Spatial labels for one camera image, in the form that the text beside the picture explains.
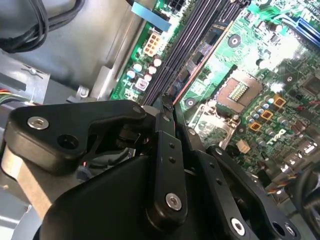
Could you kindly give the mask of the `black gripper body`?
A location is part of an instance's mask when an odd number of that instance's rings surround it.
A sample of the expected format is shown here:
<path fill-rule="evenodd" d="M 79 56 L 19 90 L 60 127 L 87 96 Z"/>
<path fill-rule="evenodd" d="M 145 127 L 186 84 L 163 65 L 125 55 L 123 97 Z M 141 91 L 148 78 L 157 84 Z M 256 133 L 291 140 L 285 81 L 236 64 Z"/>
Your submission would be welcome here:
<path fill-rule="evenodd" d="M 203 188 L 181 158 L 138 156 L 62 194 L 46 213 L 42 240 L 217 240 Z"/>

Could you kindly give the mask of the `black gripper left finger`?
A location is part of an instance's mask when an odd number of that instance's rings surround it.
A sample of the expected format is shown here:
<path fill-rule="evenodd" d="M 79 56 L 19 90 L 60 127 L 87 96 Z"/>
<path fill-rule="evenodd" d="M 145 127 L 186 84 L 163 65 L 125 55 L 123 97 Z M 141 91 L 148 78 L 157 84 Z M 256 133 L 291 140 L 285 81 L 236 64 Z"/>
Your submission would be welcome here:
<path fill-rule="evenodd" d="M 13 110 L 1 168 L 44 219 L 67 191 L 135 157 L 182 159 L 173 116 L 131 100 Z"/>

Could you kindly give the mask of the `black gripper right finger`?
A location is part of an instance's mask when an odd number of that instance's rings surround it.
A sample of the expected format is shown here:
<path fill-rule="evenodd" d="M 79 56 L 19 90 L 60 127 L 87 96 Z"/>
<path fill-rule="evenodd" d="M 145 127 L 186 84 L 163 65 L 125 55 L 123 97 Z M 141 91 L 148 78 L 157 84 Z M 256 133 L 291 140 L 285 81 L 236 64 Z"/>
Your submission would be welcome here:
<path fill-rule="evenodd" d="M 301 234 L 265 191 L 219 146 L 205 149 L 173 105 L 184 165 L 195 170 L 193 192 L 204 239 L 299 240 Z"/>

